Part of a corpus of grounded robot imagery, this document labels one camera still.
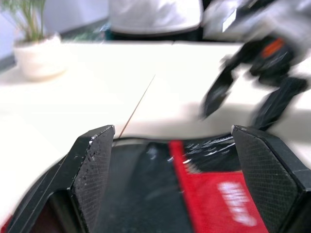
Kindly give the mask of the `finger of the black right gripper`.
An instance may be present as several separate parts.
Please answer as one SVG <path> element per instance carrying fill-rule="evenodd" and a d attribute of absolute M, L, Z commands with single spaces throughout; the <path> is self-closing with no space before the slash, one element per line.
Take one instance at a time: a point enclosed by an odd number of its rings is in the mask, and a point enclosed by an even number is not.
<path fill-rule="evenodd" d="M 237 55 L 225 60 L 223 70 L 205 95 L 202 104 L 203 119 L 217 111 L 229 95 L 229 90 L 235 81 L 233 70 L 241 64 L 249 64 L 251 62 L 252 58 L 247 56 L 239 57 Z"/>
<path fill-rule="evenodd" d="M 272 92 L 256 111 L 252 120 L 252 127 L 266 131 L 280 120 L 287 106 L 293 98 L 306 91 L 308 81 L 306 79 L 287 77 L 278 85 L 278 89 Z"/>

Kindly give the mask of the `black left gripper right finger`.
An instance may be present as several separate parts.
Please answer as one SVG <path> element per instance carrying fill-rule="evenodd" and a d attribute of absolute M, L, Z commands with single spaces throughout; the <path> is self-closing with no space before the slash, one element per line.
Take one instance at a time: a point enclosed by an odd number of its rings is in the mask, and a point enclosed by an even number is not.
<path fill-rule="evenodd" d="M 270 233 L 311 231 L 311 170 L 278 137 L 235 125 L 231 132 L 251 197 Z"/>

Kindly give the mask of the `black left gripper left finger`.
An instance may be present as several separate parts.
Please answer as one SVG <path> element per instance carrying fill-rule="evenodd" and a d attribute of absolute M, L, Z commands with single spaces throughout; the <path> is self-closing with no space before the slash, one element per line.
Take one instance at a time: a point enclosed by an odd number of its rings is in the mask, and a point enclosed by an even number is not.
<path fill-rule="evenodd" d="M 115 134 L 107 125 L 79 136 L 30 187 L 6 222 L 8 233 L 92 233 L 106 189 Z"/>

